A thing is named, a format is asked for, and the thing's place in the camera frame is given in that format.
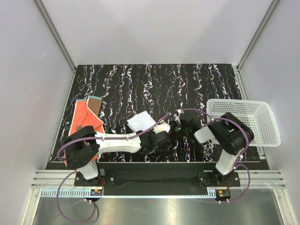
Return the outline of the white towel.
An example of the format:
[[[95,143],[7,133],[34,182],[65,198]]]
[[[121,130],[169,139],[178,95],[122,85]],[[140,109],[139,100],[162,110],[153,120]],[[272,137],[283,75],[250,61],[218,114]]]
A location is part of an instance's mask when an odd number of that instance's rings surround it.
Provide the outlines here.
[[[148,114],[147,111],[143,111],[141,113],[136,114],[132,118],[127,120],[128,127],[134,131],[145,131],[151,126],[153,126],[156,122],[154,119]]]

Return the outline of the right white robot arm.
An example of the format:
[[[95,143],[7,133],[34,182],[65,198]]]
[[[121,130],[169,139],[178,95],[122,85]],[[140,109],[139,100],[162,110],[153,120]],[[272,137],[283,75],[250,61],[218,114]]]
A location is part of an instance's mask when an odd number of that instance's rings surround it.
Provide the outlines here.
[[[249,144],[254,140],[253,131],[233,114],[227,112],[220,118],[210,121],[200,127],[192,120],[177,118],[170,122],[172,138],[184,138],[189,144],[205,143],[215,139],[222,147],[222,152],[212,177],[214,183],[223,186],[234,171],[238,159],[243,155]]]

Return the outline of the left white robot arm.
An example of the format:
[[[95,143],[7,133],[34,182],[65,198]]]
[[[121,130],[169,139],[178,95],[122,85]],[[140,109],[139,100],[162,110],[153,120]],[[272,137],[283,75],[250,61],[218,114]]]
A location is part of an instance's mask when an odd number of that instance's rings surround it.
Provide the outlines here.
[[[62,160],[69,170],[80,172],[92,186],[101,181],[95,156],[110,152],[151,154],[171,145],[171,126],[162,122],[148,131],[130,134],[105,134],[85,126],[66,138],[62,146]]]

